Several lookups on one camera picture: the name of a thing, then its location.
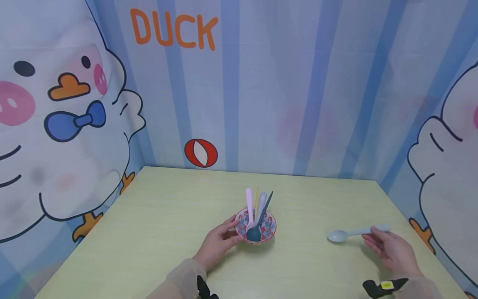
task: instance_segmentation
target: sheer sleeve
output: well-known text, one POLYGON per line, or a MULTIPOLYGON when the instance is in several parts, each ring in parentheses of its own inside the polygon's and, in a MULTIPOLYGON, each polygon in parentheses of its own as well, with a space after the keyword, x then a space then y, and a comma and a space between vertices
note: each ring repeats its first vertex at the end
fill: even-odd
POLYGON ((197 276, 206 280, 206 272, 193 259, 183 261, 146 299, 196 299, 197 276))
POLYGON ((408 277, 408 279, 401 289, 394 292, 395 299, 443 299, 436 284, 428 278, 408 277))

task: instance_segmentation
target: yellow label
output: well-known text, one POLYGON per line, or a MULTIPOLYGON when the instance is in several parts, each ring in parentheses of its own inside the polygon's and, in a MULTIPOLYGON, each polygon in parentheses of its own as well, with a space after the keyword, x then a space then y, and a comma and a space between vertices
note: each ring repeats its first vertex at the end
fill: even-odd
POLYGON ((382 287, 382 289, 393 289, 393 283, 391 281, 382 281, 382 283, 380 283, 380 286, 382 287))

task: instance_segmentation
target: pink spoon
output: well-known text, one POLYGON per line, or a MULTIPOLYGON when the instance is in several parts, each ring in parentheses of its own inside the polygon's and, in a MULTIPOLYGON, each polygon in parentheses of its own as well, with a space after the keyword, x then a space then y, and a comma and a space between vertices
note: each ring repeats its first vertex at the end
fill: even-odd
POLYGON ((252 190, 250 188, 246 189, 246 201, 247 201, 247 213, 249 213, 249 223, 247 224, 246 231, 249 228, 254 226, 254 216, 252 212, 252 190))

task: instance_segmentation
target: white spoon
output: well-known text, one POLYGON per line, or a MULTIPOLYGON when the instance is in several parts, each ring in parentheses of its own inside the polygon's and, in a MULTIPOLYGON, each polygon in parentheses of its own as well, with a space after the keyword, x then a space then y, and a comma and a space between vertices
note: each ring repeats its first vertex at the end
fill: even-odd
MULTIPOLYGON (((375 227, 383 232, 389 232, 391 230, 390 226, 385 223, 377 224, 375 225, 375 227)), ((371 233, 370 228, 371 227, 368 227, 363 230, 355 230, 355 231, 349 231, 349 232, 346 232, 343 230, 336 230, 328 234, 327 238, 331 240, 332 242, 343 242, 350 236, 371 233)))
POLYGON ((249 213, 249 223, 247 224, 246 231, 254 226, 254 216, 252 212, 252 190, 246 189, 246 201, 247 201, 247 213, 249 213))

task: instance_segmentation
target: spoon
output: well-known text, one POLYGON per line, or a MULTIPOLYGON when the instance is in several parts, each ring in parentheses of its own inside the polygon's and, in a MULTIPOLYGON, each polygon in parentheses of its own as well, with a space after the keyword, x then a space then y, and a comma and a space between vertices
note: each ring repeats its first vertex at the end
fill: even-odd
POLYGON ((256 223, 256 220, 259 218, 257 216, 258 208, 259 208, 259 186, 257 186, 257 189, 256 189, 256 209, 254 210, 254 223, 256 223))
POLYGON ((252 212, 252 190, 246 189, 246 201, 247 201, 247 213, 249 213, 249 223, 247 224, 246 231, 254 226, 254 214, 252 212))
MULTIPOLYGON (((391 230, 390 226, 385 223, 375 225, 375 227, 383 232, 389 232, 391 230)), ((358 234, 369 234, 369 233, 371 233, 370 227, 363 230, 355 230, 355 231, 349 231, 349 232, 346 232, 343 230, 336 230, 328 234, 327 238, 331 240, 332 242, 343 242, 350 236, 354 236, 358 234)))
MULTIPOLYGON (((273 193, 274 191, 272 191, 271 194, 269 195, 269 198, 267 199, 266 205, 264 206, 264 209, 262 210, 261 216, 259 217, 259 221, 257 223, 262 223, 262 219, 264 219, 264 215, 267 211, 267 207, 269 206, 269 202, 271 201, 273 193)), ((250 230, 247 231, 246 236, 249 241, 259 242, 261 240, 260 227, 258 225, 252 227, 250 230)))
POLYGON ((267 192, 261 192, 259 197, 259 206, 258 210, 256 211, 256 221, 254 221, 254 226, 259 225, 259 217, 262 214, 262 210, 264 209, 264 204, 266 203, 267 192))

